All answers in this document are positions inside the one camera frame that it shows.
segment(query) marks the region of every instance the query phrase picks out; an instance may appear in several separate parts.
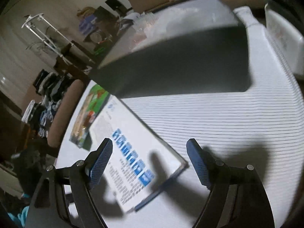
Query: table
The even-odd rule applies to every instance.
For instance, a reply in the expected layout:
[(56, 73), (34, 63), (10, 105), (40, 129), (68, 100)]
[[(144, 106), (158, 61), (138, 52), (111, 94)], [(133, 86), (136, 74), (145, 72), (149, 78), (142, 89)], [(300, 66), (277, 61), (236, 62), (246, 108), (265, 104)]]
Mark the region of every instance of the table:
[[(248, 7), (235, 13), (247, 27), (252, 85), (246, 92), (138, 97), (123, 102), (187, 161), (186, 141), (195, 138), (230, 166), (254, 165), (266, 189), (276, 227), (280, 227), (292, 205), (303, 167), (303, 97), (266, 28)], [(77, 148), (69, 137), (93, 85), (89, 84), (71, 118), (57, 168), (71, 166), (89, 153)], [(190, 228), (208, 194), (192, 166), (137, 213), (123, 215), (104, 180), (92, 193), (109, 228)]]

